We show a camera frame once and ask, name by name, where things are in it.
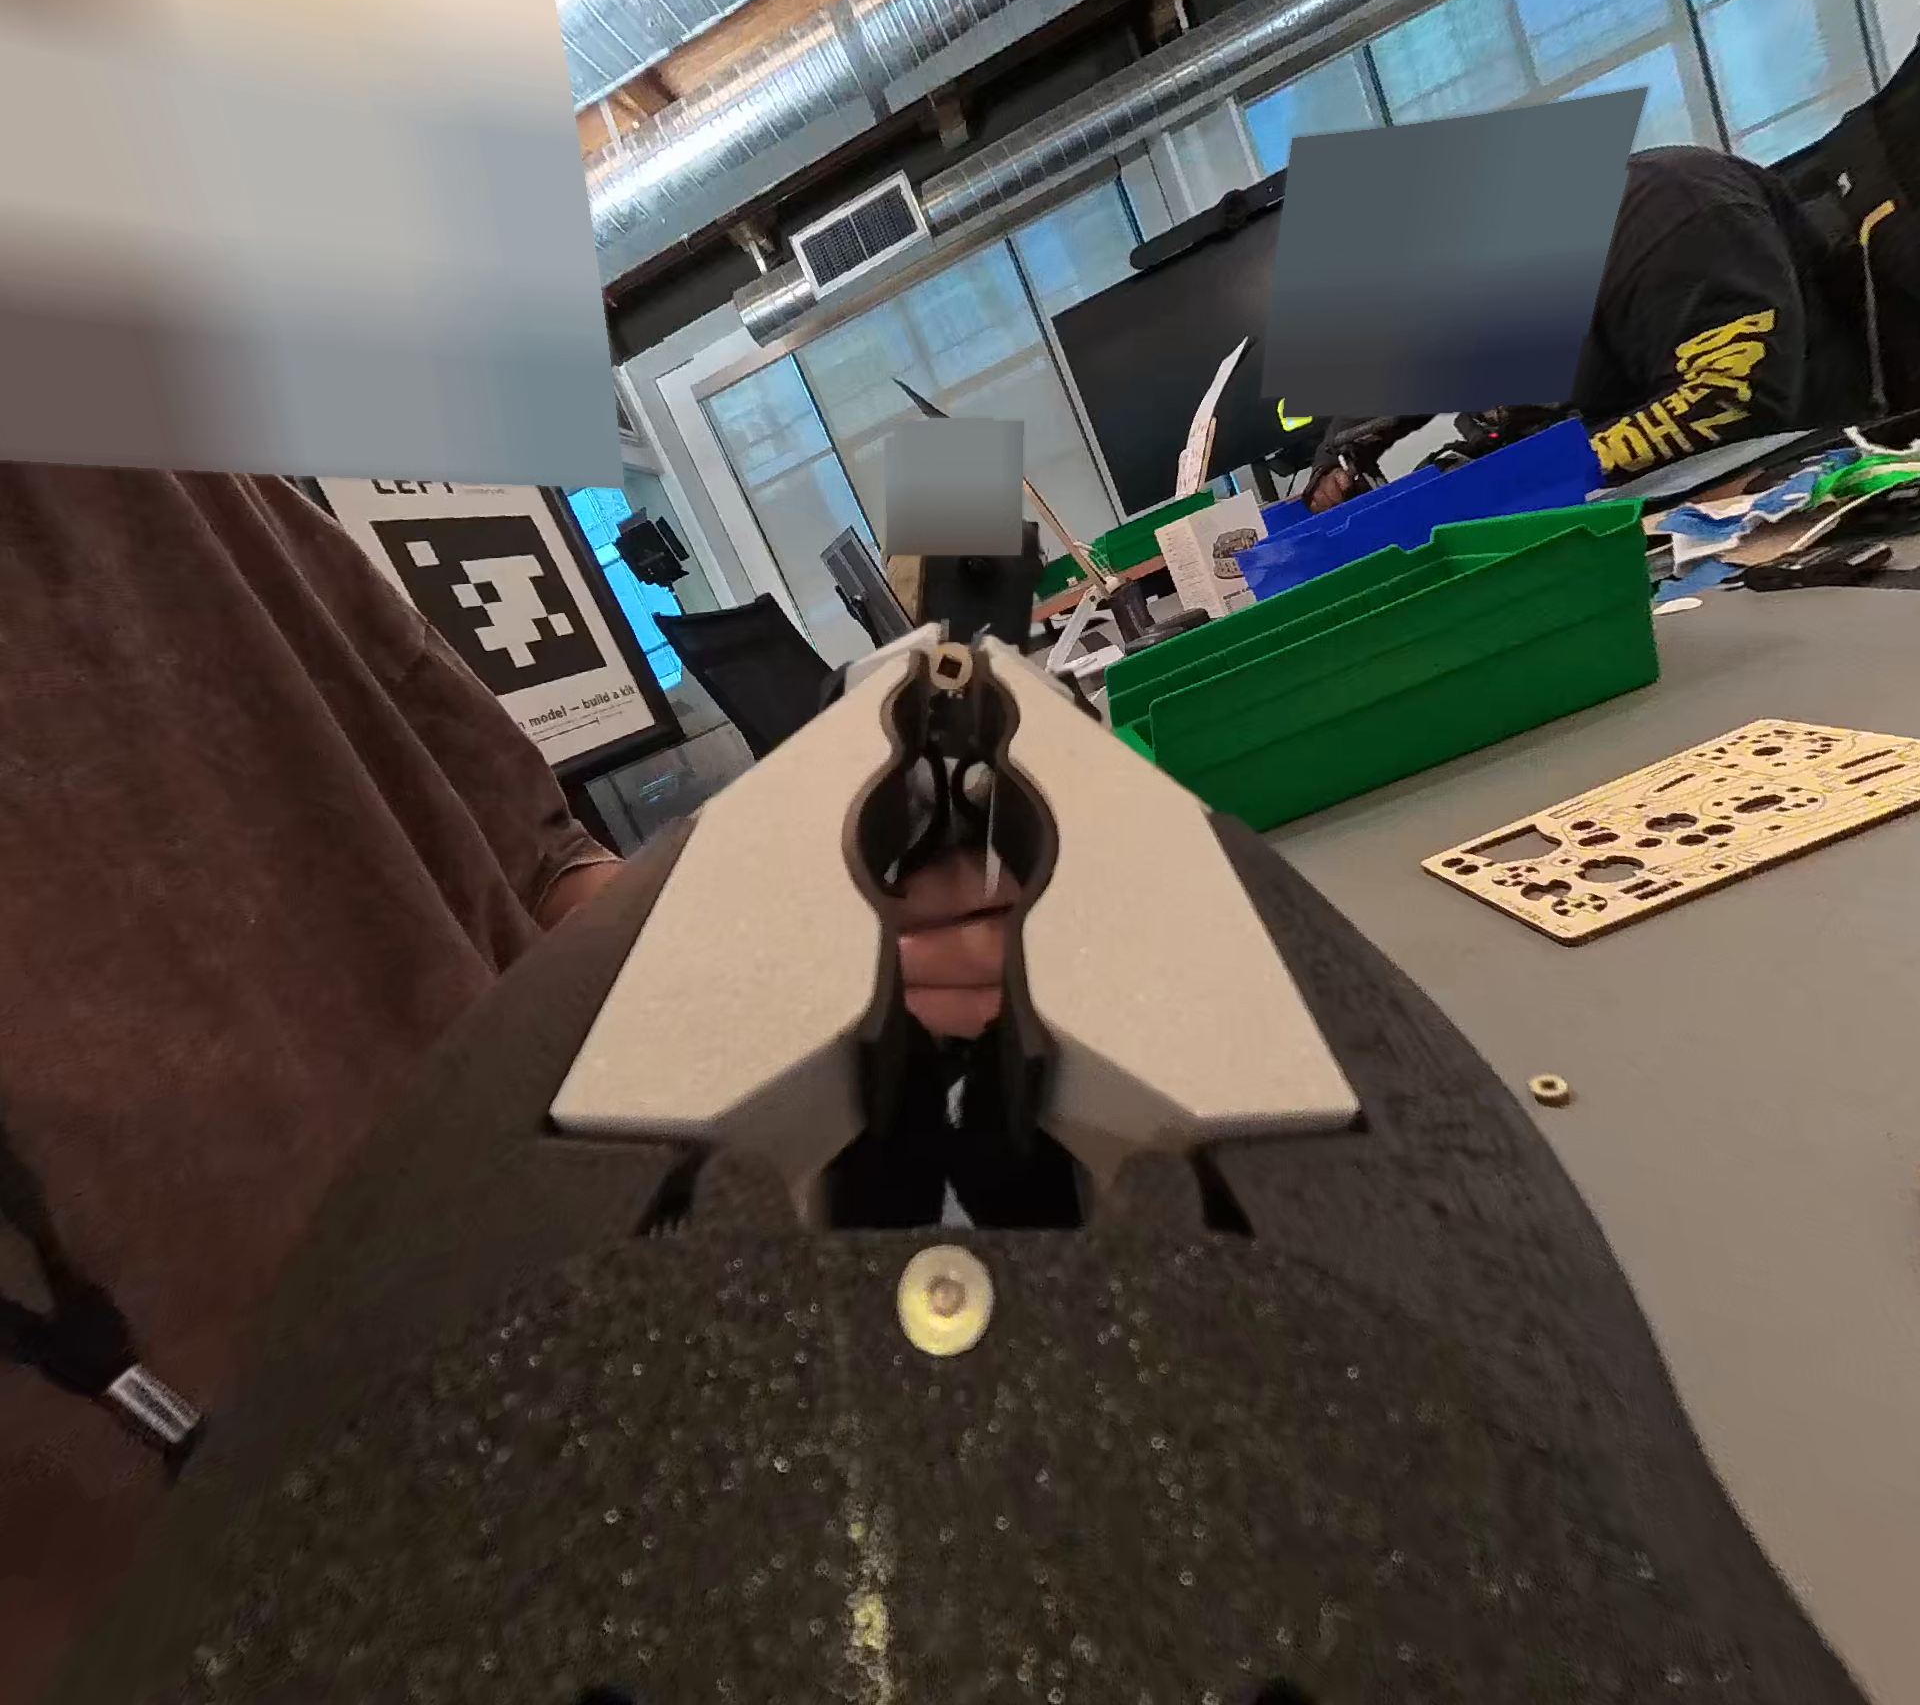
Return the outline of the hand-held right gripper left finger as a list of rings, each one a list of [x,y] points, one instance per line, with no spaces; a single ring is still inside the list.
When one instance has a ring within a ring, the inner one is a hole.
[[[553,1097],[559,1134],[739,1153],[778,1172],[805,1224],[827,1220],[893,957],[854,828],[903,760],[891,710],[935,648],[896,645],[896,693],[860,684],[702,806]]]

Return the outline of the framed tag poster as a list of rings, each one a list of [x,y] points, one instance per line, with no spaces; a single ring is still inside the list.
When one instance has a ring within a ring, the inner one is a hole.
[[[392,479],[309,479],[305,489],[561,781],[589,781],[685,741],[564,490]]]

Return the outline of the blue plastic bin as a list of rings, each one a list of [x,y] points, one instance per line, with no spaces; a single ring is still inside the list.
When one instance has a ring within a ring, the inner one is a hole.
[[[1603,461],[1571,419],[1453,469],[1425,467],[1323,515],[1299,503],[1263,513],[1267,537],[1236,559],[1246,589],[1271,598],[1436,528],[1569,508],[1603,489]]]

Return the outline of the wooden parts sheet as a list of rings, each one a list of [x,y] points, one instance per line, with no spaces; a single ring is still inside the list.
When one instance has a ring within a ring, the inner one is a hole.
[[[1918,809],[1918,741],[1758,718],[1422,862],[1563,947]]]

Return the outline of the white vent grille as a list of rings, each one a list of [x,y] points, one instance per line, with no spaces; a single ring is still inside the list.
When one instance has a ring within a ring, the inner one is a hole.
[[[905,170],[793,231],[791,250],[821,300],[896,263],[933,238],[920,196]]]

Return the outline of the green plastic bin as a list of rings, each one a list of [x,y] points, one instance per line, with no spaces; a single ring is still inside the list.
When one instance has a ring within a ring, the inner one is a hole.
[[[1660,676],[1643,505],[1441,526],[1107,673],[1123,743],[1280,828]]]

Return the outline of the white printed carton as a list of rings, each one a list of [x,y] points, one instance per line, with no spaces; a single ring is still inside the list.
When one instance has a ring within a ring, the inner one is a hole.
[[[1196,510],[1157,528],[1166,577],[1184,612],[1226,618],[1255,604],[1240,559],[1269,535],[1259,492],[1194,496]]]

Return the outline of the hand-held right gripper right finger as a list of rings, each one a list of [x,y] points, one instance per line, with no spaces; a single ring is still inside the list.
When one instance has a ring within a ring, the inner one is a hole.
[[[1086,1211],[1143,1158],[1344,1134],[1361,1095],[1232,854],[1236,820],[1077,710],[1005,642],[975,651],[1006,930],[1009,1127],[1070,1160]]]

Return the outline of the wooden stick model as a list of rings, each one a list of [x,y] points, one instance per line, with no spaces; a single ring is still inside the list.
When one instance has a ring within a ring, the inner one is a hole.
[[[1050,652],[1046,654],[1045,670],[1059,678],[1070,673],[1077,646],[1089,631],[1094,614],[1111,609],[1117,594],[1120,594],[1131,582],[1111,569],[1104,569],[1097,561],[1092,548],[1067,526],[1033,479],[1023,481],[1023,492],[1045,520],[1045,526],[1050,528],[1056,541],[1068,548],[1083,572],[1080,597],[1068,614],[1068,624],[1064,627],[1062,635],[1056,636]]]

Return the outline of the blue white cloth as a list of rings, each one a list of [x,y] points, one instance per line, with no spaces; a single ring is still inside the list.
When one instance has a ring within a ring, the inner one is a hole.
[[[1846,428],[1766,484],[1678,505],[1649,526],[1650,602],[1714,591],[1917,589],[1918,417]]]

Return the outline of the person's left hand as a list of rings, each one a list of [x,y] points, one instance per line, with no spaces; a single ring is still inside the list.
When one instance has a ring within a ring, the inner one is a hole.
[[[997,1022],[1017,889],[980,851],[951,851],[900,880],[899,969],[908,1015],[940,1040]]]

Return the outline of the black computer monitor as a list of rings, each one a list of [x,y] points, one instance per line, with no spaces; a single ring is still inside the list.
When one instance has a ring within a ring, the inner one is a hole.
[[[1327,423],[1264,388],[1286,172],[1136,247],[1132,272],[1053,322],[1127,516],[1170,500],[1194,419],[1210,475],[1315,461]]]

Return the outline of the black office chair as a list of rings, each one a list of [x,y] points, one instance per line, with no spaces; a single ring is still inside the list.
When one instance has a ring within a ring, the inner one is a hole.
[[[765,760],[823,710],[835,667],[771,593],[710,612],[659,612],[654,623],[755,760]]]

